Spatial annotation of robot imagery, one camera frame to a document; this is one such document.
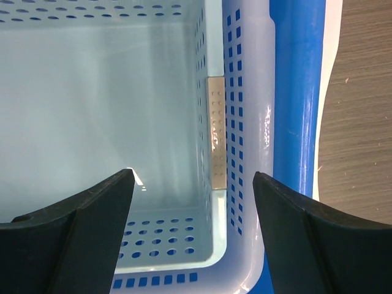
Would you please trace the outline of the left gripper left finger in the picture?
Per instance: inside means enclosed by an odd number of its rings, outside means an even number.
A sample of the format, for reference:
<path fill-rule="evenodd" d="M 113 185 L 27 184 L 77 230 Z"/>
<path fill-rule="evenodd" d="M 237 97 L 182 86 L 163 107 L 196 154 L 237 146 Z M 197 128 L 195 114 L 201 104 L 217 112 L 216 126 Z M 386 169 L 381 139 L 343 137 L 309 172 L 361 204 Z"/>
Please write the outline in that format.
<path fill-rule="evenodd" d="M 1 292 L 109 293 L 134 185 L 123 169 L 1 224 Z"/>

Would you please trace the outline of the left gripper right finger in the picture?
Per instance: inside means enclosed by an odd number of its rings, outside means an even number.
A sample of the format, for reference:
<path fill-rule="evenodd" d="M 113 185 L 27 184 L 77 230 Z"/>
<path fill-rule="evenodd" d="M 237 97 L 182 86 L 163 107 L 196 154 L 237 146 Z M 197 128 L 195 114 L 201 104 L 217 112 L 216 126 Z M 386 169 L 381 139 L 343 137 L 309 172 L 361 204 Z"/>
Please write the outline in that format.
<path fill-rule="evenodd" d="M 344 213 L 265 173 L 255 205 L 275 293 L 390 293 L 391 225 Z"/>

